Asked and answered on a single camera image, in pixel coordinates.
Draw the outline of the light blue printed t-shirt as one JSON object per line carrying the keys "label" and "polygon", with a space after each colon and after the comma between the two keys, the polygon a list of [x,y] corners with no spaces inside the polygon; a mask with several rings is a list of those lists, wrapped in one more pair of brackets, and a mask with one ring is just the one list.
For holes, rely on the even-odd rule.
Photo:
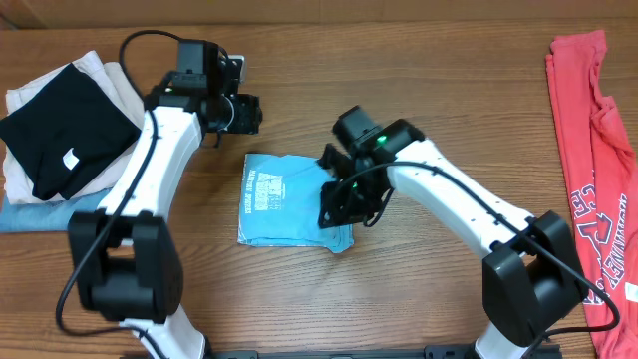
{"label": "light blue printed t-shirt", "polygon": [[318,225],[321,187],[330,179],[314,158],[247,154],[237,242],[254,247],[324,247],[333,253],[350,248],[351,225]]}

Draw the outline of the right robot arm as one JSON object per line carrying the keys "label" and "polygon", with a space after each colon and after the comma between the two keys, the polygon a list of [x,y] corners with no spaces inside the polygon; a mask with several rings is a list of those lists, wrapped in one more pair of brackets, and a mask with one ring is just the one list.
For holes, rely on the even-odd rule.
{"label": "right robot arm", "polygon": [[320,227],[372,226],[397,192],[426,208],[481,261],[486,331],[472,344],[429,345],[425,357],[561,357],[558,346],[543,342],[587,289],[572,234],[558,214],[536,217],[492,194],[403,119],[381,127],[354,107],[332,132],[343,148],[327,145],[318,161],[334,176],[321,188]]}

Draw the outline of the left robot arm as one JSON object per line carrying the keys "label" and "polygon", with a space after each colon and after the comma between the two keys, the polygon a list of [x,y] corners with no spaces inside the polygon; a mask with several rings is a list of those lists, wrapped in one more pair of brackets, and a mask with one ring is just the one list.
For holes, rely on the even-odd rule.
{"label": "left robot arm", "polygon": [[92,335],[128,331],[151,358],[209,358],[207,336],[181,304],[183,268],[168,216],[186,165],[208,134],[255,135],[259,99],[241,94],[246,60],[221,46],[180,39],[174,70],[143,97],[144,126],[124,173],[93,211],[72,215],[68,239],[74,270],[56,306],[56,323],[70,336],[63,312],[73,289],[87,311],[109,326]]}

